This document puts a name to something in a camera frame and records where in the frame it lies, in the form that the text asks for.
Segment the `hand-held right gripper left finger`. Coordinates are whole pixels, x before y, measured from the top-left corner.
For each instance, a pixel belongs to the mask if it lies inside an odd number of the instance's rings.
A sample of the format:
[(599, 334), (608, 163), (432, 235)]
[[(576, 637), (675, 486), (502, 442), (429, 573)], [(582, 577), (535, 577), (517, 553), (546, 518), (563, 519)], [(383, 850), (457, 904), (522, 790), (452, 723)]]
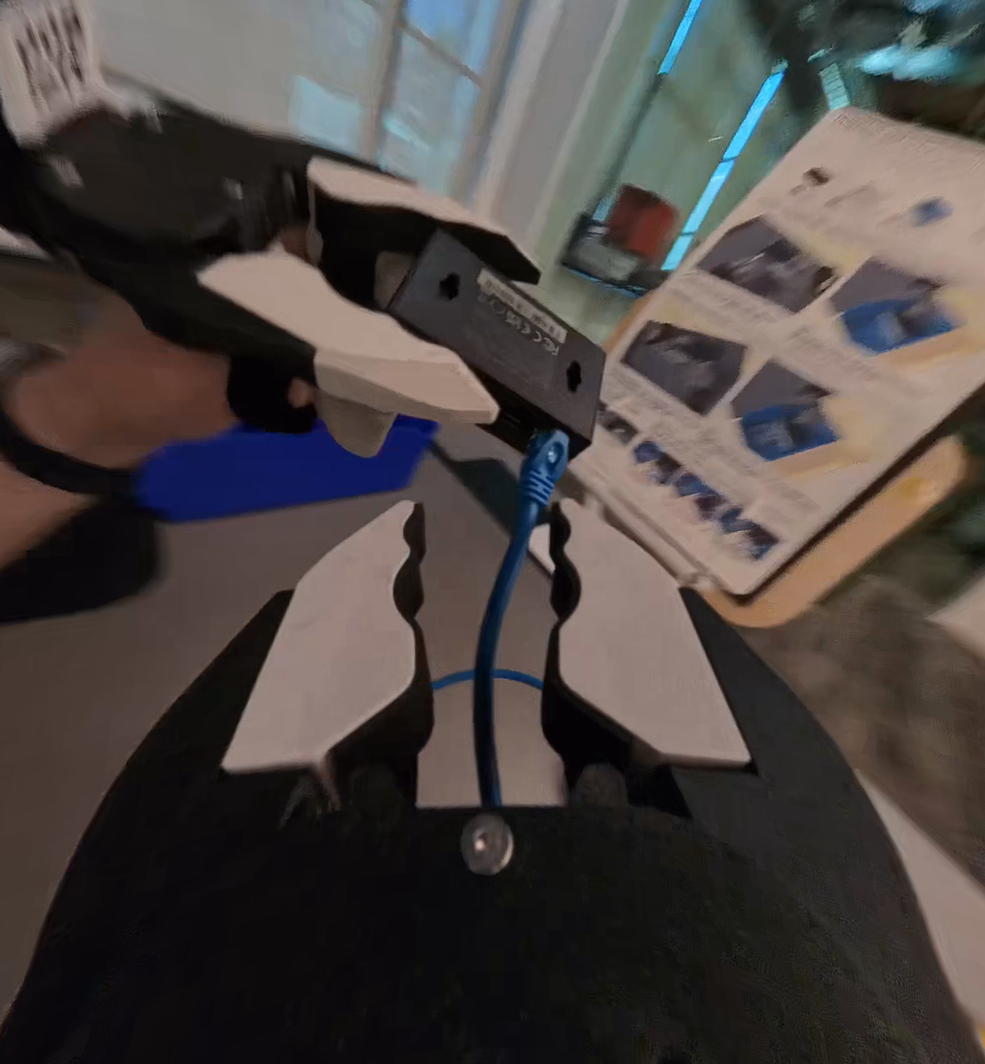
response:
[(401, 501), (308, 569), (293, 592), (221, 765), (299, 769), (339, 805), (356, 774), (387, 774), (415, 805), (434, 711), (418, 622), (422, 504)]

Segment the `blue plastic bin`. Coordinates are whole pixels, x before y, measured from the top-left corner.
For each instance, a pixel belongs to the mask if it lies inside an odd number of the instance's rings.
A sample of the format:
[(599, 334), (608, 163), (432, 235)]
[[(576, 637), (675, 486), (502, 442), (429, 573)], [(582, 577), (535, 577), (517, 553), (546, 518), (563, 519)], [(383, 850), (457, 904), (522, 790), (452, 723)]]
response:
[(317, 421), (305, 434), (238, 427), (169, 446), (133, 478), (133, 496), (169, 523), (390, 494), (415, 477), (438, 423), (399, 416), (374, 458), (358, 458)]

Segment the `glass partition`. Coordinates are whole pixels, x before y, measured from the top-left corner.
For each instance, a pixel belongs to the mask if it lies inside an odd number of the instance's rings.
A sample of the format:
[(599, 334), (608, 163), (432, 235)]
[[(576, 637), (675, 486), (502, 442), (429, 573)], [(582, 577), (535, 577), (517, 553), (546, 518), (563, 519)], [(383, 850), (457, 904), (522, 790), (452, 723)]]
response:
[[(759, 20), (763, 2), (637, 2), (651, 27), (623, 24), (602, 74), (607, 99), (577, 143), (566, 178), (578, 187), (557, 240), (569, 273), (642, 289), (682, 264), (777, 155), (786, 62)], [(606, 217), (622, 184), (653, 192), (680, 212), (660, 264), (606, 244)]]

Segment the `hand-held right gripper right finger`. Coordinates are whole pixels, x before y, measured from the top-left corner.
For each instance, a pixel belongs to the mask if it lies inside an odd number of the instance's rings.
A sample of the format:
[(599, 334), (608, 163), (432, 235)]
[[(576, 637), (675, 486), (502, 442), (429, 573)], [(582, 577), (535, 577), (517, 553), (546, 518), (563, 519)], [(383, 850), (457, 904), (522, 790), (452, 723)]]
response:
[(749, 771), (752, 754), (679, 583), (635, 541), (572, 500), (549, 517), (555, 620), (542, 737), (564, 804), (657, 804), (672, 769)]

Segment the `large window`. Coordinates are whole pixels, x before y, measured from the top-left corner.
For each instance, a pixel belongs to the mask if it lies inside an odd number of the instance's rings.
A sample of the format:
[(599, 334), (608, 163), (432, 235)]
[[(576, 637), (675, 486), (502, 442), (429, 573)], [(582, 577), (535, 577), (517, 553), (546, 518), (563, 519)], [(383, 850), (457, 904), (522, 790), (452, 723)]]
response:
[(302, 2), (293, 132), (464, 200), (531, 2)]

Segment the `person's left hand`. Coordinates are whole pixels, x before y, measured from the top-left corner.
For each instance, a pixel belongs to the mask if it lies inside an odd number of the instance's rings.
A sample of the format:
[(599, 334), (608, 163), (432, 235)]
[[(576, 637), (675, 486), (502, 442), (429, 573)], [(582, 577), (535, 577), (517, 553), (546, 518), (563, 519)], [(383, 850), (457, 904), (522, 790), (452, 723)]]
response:
[(22, 433), (63, 456), (132, 469), (166, 446), (234, 426), (224, 359), (158, 337), (91, 333), (18, 376), (3, 408)]

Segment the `red case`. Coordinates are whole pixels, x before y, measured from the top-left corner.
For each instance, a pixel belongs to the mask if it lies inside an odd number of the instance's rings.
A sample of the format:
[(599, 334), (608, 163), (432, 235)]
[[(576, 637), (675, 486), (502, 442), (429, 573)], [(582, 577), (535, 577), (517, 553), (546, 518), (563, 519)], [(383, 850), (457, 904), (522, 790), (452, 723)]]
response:
[(660, 264), (672, 246), (680, 228), (680, 212), (653, 192), (622, 184), (606, 217), (606, 244)]

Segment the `black network switch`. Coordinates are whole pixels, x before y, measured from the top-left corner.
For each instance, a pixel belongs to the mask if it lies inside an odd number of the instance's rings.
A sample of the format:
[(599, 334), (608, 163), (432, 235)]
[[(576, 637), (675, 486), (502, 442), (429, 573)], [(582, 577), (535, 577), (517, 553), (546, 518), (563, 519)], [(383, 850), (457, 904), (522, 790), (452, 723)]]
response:
[(519, 452), (541, 431), (592, 445), (606, 353), (592, 339), (437, 229), (393, 295), (388, 313), (453, 351), (499, 406), (486, 431)]

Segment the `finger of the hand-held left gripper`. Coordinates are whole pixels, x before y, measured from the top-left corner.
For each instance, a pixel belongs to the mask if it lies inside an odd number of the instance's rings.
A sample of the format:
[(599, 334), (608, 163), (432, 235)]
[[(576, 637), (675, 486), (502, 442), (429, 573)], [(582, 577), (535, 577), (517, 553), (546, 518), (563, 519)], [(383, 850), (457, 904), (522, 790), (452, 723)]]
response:
[(305, 312), (319, 320), (473, 317), (483, 284), (540, 280), (510, 231), (458, 201), (327, 157), (306, 167)]
[(317, 411), (336, 443), (374, 458), (398, 416), (489, 426), (500, 408), (458, 354), (343, 297), (283, 248), (229, 255), (202, 287), (313, 348)]

